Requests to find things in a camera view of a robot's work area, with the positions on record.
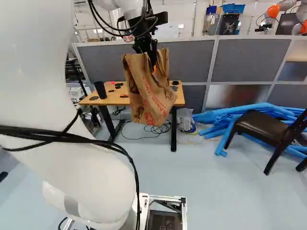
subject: paper bag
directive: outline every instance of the paper bag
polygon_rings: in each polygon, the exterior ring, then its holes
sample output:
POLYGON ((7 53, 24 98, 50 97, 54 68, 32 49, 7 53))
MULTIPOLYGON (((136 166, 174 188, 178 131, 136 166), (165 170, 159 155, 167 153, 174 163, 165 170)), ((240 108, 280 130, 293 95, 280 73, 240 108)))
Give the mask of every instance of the paper bag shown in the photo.
POLYGON ((158 50, 157 57, 154 69, 147 53, 122 57, 133 122, 161 126, 177 99, 169 87, 168 48, 158 50))

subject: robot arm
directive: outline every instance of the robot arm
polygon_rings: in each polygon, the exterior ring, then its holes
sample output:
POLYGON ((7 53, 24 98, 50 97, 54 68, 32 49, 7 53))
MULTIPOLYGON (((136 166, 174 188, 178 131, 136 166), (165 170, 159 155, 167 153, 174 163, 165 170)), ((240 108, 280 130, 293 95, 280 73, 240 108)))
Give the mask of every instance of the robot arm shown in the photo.
POLYGON ((119 29, 114 28, 103 20, 95 9, 93 0, 88 0, 90 9, 96 22, 107 33, 124 37, 126 35, 134 36, 134 45, 132 46, 136 53, 147 52, 151 60, 152 66, 157 61, 156 50, 157 40, 152 39, 151 33, 154 34, 157 25, 167 23, 167 12, 154 14, 149 0, 96 0, 95 2, 107 10, 121 8, 124 11, 124 16, 119 20, 127 20, 130 28, 119 29), (119 34, 114 34, 108 31, 103 25, 118 31, 119 34))
MULTIPOLYGON (((287 11, 295 6, 297 0, 283 0, 276 5, 271 6, 264 13, 265 26, 259 25, 259 29, 255 31, 263 31, 265 28, 271 28, 277 21, 277 16, 280 11, 287 11)), ((301 23, 296 24, 292 29, 292 35, 307 33, 307 0, 301 0, 301 4, 297 8, 296 16, 301 23)))
MULTIPOLYGON (((140 2, 98 1, 107 10, 122 7, 125 15, 131 16, 127 19, 132 24, 134 16, 140 16, 140 2)), ((0 126, 62 131, 76 116, 65 87, 63 67, 72 33, 72 1, 32 0, 29 4, 17 0, 8 1, 5 8, 0 14, 0 29, 6 34, 0 43, 0 107, 5 107, 0 110, 0 126), (11 12, 15 14, 7 20, 11 12)), ((146 32, 140 39, 149 37, 146 28, 135 31, 146 32)), ((76 118, 69 133, 94 139, 82 120, 76 118)), ((38 143, 4 135, 0 130, 1 148, 10 150, 38 143)), ((136 180, 114 150, 52 142, 9 153, 47 182, 44 196, 70 218, 97 230, 117 230, 125 223, 136 200, 136 180)))

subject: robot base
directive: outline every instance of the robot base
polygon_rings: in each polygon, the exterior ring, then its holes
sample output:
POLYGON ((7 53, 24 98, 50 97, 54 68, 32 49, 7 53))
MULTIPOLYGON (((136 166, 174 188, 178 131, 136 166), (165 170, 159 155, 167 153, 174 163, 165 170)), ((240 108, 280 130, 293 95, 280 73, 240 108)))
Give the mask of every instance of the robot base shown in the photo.
MULTIPOLYGON (((145 193, 140 193, 140 205, 141 205, 141 223, 140 230, 148 229, 150 222, 150 205, 153 203, 160 204, 176 213, 180 214, 182 230, 187 230, 187 199, 182 196, 159 196, 159 195, 148 195, 145 193)), ((126 223, 119 230, 135 230, 135 220, 136 214, 129 214, 126 223)), ((70 230, 74 220, 68 219, 63 230, 70 230)))

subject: chair seat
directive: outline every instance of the chair seat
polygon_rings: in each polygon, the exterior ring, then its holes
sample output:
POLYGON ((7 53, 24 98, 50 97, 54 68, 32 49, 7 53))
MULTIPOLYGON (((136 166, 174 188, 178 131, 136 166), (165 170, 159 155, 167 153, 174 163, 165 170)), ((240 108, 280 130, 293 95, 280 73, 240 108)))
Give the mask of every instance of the chair seat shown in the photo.
POLYGON ((236 128, 268 144, 279 144, 288 125, 270 115, 252 110, 237 120, 236 128))

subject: cubicle divider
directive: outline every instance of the cubicle divider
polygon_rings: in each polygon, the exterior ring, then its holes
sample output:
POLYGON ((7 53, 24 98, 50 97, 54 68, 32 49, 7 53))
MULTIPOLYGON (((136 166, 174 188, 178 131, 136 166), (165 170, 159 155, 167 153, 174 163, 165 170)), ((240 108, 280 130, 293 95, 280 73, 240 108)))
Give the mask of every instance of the cubicle divider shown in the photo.
MULTIPOLYGON (((205 36, 159 40, 169 47, 170 79, 183 82, 186 107, 205 109, 270 102, 307 107, 306 62, 287 62, 303 36, 205 36)), ((84 75, 95 81, 124 81, 121 55, 134 53, 123 41, 73 44, 84 75)))

